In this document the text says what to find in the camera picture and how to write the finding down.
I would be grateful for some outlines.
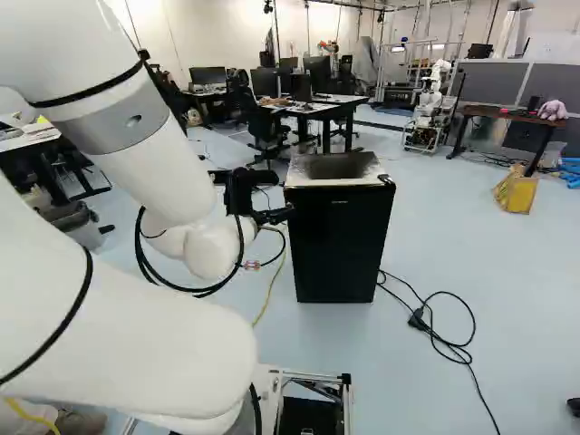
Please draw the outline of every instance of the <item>yellow bag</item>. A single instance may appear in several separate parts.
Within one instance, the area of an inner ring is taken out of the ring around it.
[[[524,177],[526,168],[517,164],[510,168],[509,175],[493,189],[499,206],[511,213],[529,214],[536,196],[539,179]]]

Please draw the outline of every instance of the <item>table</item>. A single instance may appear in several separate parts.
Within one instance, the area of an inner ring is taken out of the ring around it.
[[[92,188],[91,183],[82,173],[82,169],[74,161],[74,157],[69,153],[64,153],[65,161],[70,164],[72,172],[85,190],[84,193],[69,198],[54,176],[53,168],[46,160],[44,153],[55,147],[72,146],[72,144],[50,122],[24,125],[22,130],[24,131],[22,136],[0,141],[0,163],[10,163],[19,159],[27,160],[38,177],[39,184],[53,198],[55,206],[62,206],[111,190],[111,187]]]
[[[344,152],[353,148],[353,117],[359,104],[369,101],[369,97],[358,95],[332,95],[330,97],[313,96],[311,111],[305,111],[299,106],[261,106],[270,110],[279,111],[282,116],[294,116],[298,121],[298,138],[306,141],[308,137],[308,121],[323,122],[323,153],[330,153],[330,121],[346,118],[346,140]]]
[[[209,114],[208,104],[214,102],[222,102],[226,99],[227,91],[213,91],[213,92],[190,92],[181,91],[186,97],[192,101],[192,106],[199,111],[199,116],[203,122],[203,126],[211,130],[211,116]]]
[[[447,159],[451,160],[461,154],[463,151],[466,150],[461,144],[463,142],[463,137],[465,136],[465,130],[468,127],[468,122],[474,116],[484,116],[487,118],[501,118],[504,120],[511,120],[516,122],[528,122],[531,124],[538,124],[538,125],[545,125],[546,126],[546,134],[542,139],[542,143],[539,149],[536,152],[536,156],[532,159],[529,166],[526,169],[525,176],[531,177],[534,175],[536,171],[537,164],[539,163],[540,159],[544,155],[544,151],[546,151],[546,147],[548,142],[552,139],[552,135],[554,134],[554,130],[558,127],[565,127],[566,121],[549,121],[549,120],[542,120],[538,117],[527,117],[507,112],[500,111],[500,107],[498,106],[487,106],[484,104],[468,104],[461,109],[458,109],[458,112],[463,114],[463,120],[459,127],[459,132],[457,139],[455,140],[455,145],[453,147],[453,151],[447,155]]]
[[[341,106],[345,110],[346,143],[344,149],[346,151],[350,151],[353,148],[353,124],[354,124],[354,113],[356,112],[356,108],[359,105],[365,104],[367,101],[369,101],[369,98],[370,97],[365,97],[363,95],[341,95],[341,94],[331,94],[331,95],[315,94],[312,97],[313,102],[336,104],[338,106]]]

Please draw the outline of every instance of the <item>black ring band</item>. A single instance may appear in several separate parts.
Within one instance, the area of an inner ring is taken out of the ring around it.
[[[51,335],[46,339],[46,341],[43,343],[42,346],[40,346],[32,355],[26,358],[26,360],[22,364],[20,364],[15,369],[10,371],[8,374],[0,378],[0,386],[4,385],[7,382],[10,382],[13,378],[15,378],[24,370],[28,369],[31,365],[36,363],[36,361],[38,361],[38,359],[41,356],[43,356],[54,343],[56,343],[56,341],[60,338],[60,336],[63,335],[64,331],[69,326],[69,324],[71,324],[71,321],[73,320],[74,316],[79,311],[79,308],[81,308],[82,301],[84,301],[84,297],[87,295],[87,291],[89,290],[89,285],[91,285],[92,278],[91,253],[85,247],[83,247],[82,249],[87,257],[87,266],[86,271],[84,273],[84,279],[82,281],[81,290],[74,299],[74,303],[72,303],[71,309],[64,317],[64,319],[61,321],[61,324],[58,326],[58,328],[56,328],[56,330],[53,333],[51,333]]]
[[[151,239],[153,239],[153,238],[158,238],[158,237],[161,237],[161,236],[163,236],[163,235],[164,235],[164,234],[167,232],[167,229],[164,229],[163,231],[161,231],[161,232],[160,232],[159,234],[157,234],[156,236],[145,236],[141,230],[139,230],[139,232],[141,233],[141,236],[142,236],[143,238],[147,238],[148,240],[151,240]]]
[[[133,75],[139,72],[142,66],[143,61],[139,60],[129,70],[127,70],[121,75],[118,75],[117,77],[108,80],[107,82],[97,84],[96,86],[93,86],[89,89],[85,89],[84,91],[80,91],[77,93],[72,93],[71,95],[67,95],[65,97],[59,97],[53,100],[28,102],[28,104],[35,107],[36,109],[45,109],[47,107],[62,106],[63,104],[68,104],[69,102],[77,102],[79,100],[82,100],[83,98],[92,97],[97,93],[106,91],[107,89],[112,88],[113,86],[117,86],[118,84],[123,83],[126,80],[130,79]]]

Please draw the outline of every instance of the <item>screw hole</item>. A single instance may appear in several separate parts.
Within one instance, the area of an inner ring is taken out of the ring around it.
[[[128,120],[127,120],[127,127],[131,128],[131,127],[135,127],[142,119],[143,117],[141,115],[135,115],[135,116],[131,116]]]

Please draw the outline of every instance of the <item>gray cubicle partition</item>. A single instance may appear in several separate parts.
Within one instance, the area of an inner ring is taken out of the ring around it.
[[[463,102],[485,104],[516,104],[519,91],[527,75],[529,62],[482,59],[461,61],[457,71],[466,74],[460,99]],[[461,83],[457,72],[450,95],[457,96]]]
[[[462,102],[526,107],[534,95],[541,102],[564,102],[571,117],[565,128],[556,131],[553,140],[568,143],[563,154],[580,157],[580,65],[482,59],[461,61],[460,69],[467,74]],[[457,95],[459,84],[460,74],[456,73],[449,95]],[[502,146],[535,152],[537,137],[533,127],[512,122]]]
[[[580,65],[563,63],[532,63],[525,83],[520,105],[537,95],[541,102],[560,100],[571,113],[563,129],[558,129],[554,140],[567,142],[564,154],[580,157]]]
[[[580,65],[533,63],[521,104],[537,95],[542,102],[561,100],[571,113],[580,113]]]

